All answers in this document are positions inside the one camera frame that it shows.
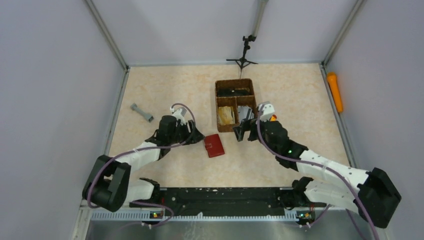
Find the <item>red leather card holder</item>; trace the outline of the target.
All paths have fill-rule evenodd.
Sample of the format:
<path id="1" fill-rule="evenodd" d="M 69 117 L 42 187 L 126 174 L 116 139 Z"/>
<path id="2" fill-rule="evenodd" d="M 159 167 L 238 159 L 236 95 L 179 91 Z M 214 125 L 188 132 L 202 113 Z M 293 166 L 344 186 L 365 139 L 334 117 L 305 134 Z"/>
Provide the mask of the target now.
<path id="1" fill-rule="evenodd" d="M 224 146 L 218 133 L 207 135 L 203 142 L 209 158 L 215 158 L 225 154 Z"/>

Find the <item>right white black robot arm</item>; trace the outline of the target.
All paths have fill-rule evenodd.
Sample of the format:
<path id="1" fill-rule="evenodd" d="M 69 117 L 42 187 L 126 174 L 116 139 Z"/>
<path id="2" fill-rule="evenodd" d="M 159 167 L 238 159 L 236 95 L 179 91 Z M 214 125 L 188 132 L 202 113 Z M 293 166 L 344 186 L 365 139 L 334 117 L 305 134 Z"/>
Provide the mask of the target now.
<path id="1" fill-rule="evenodd" d="M 375 167 L 368 171 L 327 159 L 291 140 L 277 120 L 243 120 L 232 129 L 239 142 L 249 131 L 248 141 L 258 140 L 281 166 L 303 174 L 292 187 L 302 191 L 308 201 L 345 208 L 371 220 L 377 228 L 388 227 L 402 197 L 384 170 Z"/>

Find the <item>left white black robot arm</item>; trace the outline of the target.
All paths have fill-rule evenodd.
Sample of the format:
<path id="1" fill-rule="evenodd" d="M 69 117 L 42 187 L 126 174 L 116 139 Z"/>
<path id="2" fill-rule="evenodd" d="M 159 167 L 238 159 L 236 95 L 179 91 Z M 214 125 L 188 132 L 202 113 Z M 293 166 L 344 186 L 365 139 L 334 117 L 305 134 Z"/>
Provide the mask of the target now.
<path id="1" fill-rule="evenodd" d="M 162 159 L 171 148 L 196 144 L 204 138 L 194 120 L 185 121 L 182 117 L 165 115 L 153 135 L 140 146 L 115 157 L 99 156 L 84 185 L 82 198 L 89 207 L 110 212 L 116 212 L 125 202 L 150 201 L 159 190 L 159 184 L 148 178 L 140 178 L 131 185 L 131 174 Z"/>

